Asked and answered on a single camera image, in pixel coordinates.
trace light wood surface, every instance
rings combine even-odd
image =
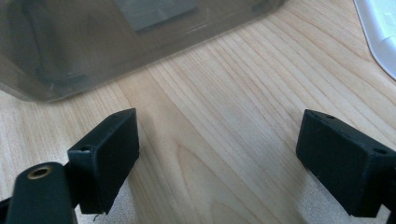
[[[352,1],[276,13],[51,104],[0,92],[0,199],[109,114],[137,109],[141,155],[108,216],[79,223],[385,223],[349,217],[295,156],[305,109],[396,149],[396,82]]]

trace gray plastic box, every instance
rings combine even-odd
[[[285,0],[0,0],[0,89],[54,101],[247,21]]]

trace screw hole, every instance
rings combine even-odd
[[[382,154],[382,155],[387,154],[387,151],[385,149],[381,149],[381,148],[375,148],[374,151],[376,153],[379,153],[379,154]]]
[[[80,151],[89,151],[91,149],[92,149],[91,145],[85,145],[85,146],[81,147],[79,150]]]
[[[27,175],[29,179],[35,180],[49,175],[52,169],[49,166],[38,167]]]

